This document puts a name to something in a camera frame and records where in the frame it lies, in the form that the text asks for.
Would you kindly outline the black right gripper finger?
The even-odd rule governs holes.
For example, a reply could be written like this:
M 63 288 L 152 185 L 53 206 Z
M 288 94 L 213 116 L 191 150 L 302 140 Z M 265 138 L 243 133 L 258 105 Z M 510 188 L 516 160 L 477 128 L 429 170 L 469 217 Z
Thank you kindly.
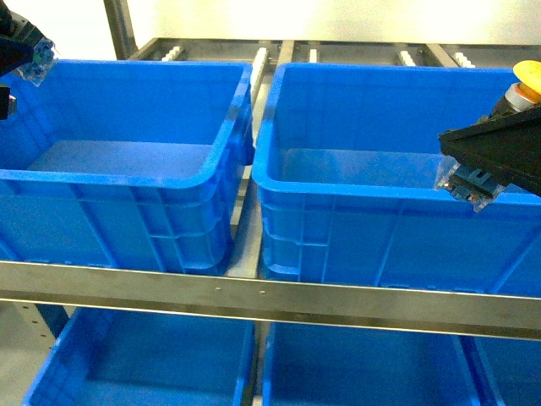
M 495 181 L 540 192 L 540 111 L 528 109 L 439 135 L 440 151 Z

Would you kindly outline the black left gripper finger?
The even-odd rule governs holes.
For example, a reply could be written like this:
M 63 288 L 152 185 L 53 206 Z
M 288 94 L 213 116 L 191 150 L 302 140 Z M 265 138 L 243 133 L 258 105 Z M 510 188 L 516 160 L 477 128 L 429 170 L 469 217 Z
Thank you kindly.
M 1 77 L 32 59 L 34 47 L 45 35 L 28 19 L 1 8 Z

